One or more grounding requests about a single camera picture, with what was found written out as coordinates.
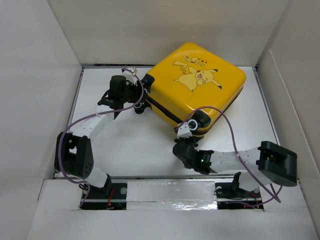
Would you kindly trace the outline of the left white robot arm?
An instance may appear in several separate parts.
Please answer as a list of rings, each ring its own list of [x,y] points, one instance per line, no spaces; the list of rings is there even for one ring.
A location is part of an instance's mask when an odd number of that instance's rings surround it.
[[[127,110],[125,103],[131,103],[133,108],[144,94],[142,81],[131,69],[112,76],[109,89],[97,102],[94,112],[74,121],[57,136],[55,170],[66,178],[77,177],[81,183],[94,187],[98,197],[107,198],[112,191],[110,177],[95,166],[92,143],[120,112]]]

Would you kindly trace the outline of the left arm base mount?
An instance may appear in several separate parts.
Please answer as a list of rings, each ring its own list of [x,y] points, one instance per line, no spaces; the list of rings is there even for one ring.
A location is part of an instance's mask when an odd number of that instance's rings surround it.
[[[96,187],[91,186],[88,192],[88,186],[79,185],[82,190],[80,200],[80,209],[82,210],[126,210],[127,209],[127,191],[128,184],[125,182],[112,183],[107,192],[102,192]]]

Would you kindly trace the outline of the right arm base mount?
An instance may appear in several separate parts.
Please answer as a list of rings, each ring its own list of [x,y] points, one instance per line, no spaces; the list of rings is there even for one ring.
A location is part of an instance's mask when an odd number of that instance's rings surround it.
[[[260,189],[247,191],[239,187],[241,172],[237,172],[231,182],[218,182],[215,184],[213,194],[217,199],[219,210],[263,210],[264,205]]]

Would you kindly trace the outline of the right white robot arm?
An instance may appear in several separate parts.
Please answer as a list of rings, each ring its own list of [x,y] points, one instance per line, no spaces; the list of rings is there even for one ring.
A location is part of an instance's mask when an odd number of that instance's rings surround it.
[[[270,141],[259,147],[238,152],[197,150],[192,138],[175,141],[172,153],[187,169],[202,175],[235,171],[231,191],[242,197],[258,187],[276,184],[295,187],[297,181],[297,154]]]

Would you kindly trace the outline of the yellow hard-shell suitcase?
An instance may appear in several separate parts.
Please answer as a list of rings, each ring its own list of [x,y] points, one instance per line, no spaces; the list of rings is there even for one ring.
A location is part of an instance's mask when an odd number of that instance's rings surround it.
[[[187,42],[152,67],[143,77],[147,96],[135,108],[148,107],[172,126],[193,119],[192,135],[202,139],[242,91],[246,74],[235,65]]]

